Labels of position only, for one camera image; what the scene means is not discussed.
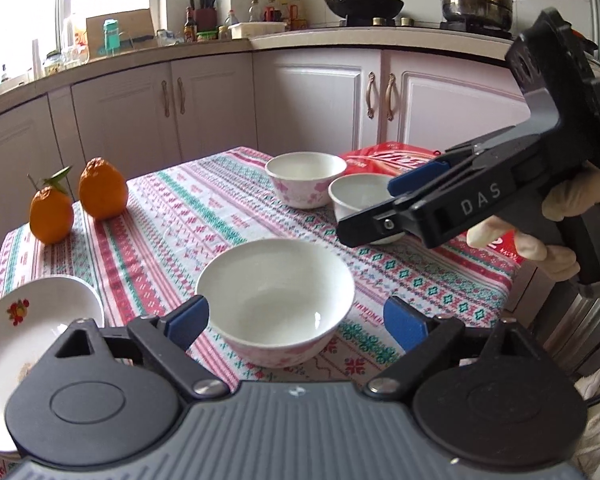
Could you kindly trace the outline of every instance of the gold cabinet handle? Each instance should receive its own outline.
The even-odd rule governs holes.
[[[184,115],[184,86],[181,77],[178,78],[178,88],[180,89],[180,114]]]
[[[394,120],[394,112],[391,110],[391,92],[394,89],[395,75],[389,74],[389,83],[386,86],[386,94],[384,94],[384,103],[386,104],[386,120]]]
[[[373,72],[369,72],[369,80],[366,84],[366,116],[369,119],[374,118],[374,109],[371,106],[371,88],[374,86],[376,82],[376,74]]]
[[[162,95],[164,95],[164,116],[169,117],[171,115],[169,111],[169,95],[167,94],[167,82],[162,80]]]

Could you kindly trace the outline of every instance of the red package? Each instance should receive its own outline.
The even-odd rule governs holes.
[[[347,162],[344,174],[382,173],[396,176],[419,168],[439,154],[440,152],[424,150],[401,142],[383,142],[344,153],[341,157]],[[516,253],[513,232],[498,238],[490,244],[490,247],[518,264],[523,261],[523,258]]]

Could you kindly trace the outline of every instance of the wok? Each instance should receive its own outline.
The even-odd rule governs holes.
[[[372,20],[385,18],[390,20],[402,10],[402,0],[324,0],[331,12],[341,18],[359,18]]]

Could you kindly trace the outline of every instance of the orange with leaf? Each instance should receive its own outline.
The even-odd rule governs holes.
[[[74,226],[74,208],[71,198],[61,181],[71,167],[58,171],[50,178],[44,178],[45,187],[40,189],[30,175],[29,180],[36,188],[36,194],[29,208],[29,228],[43,244],[57,244],[64,240]]]
[[[103,158],[87,163],[78,186],[82,208],[96,220],[118,216],[126,209],[129,188],[121,173]]]

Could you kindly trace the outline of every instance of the table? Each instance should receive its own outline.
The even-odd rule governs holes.
[[[365,383],[402,353],[382,325],[382,305],[392,294],[427,315],[451,313],[471,326],[495,323],[517,263],[469,248],[464,237],[435,250],[410,236],[388,246],[346,248],[329,207],[300,211],[277,199],[264,173],[268,159],[235,148],[131,180],[121,216],[94,222],[75,203],[72,233],[54,246],[42,246],[28,225],[20,227],[0,250],[0,297],[34,278],[72,274],[94,286],[108,322],[121,326],[179,306],[193,295],[206,264],[241,243],[293,237],[331,248],[355,276],[356,300],[320,355],[293,368],[260,368],[212,328],[189,349],[232,388],[240,380]]]

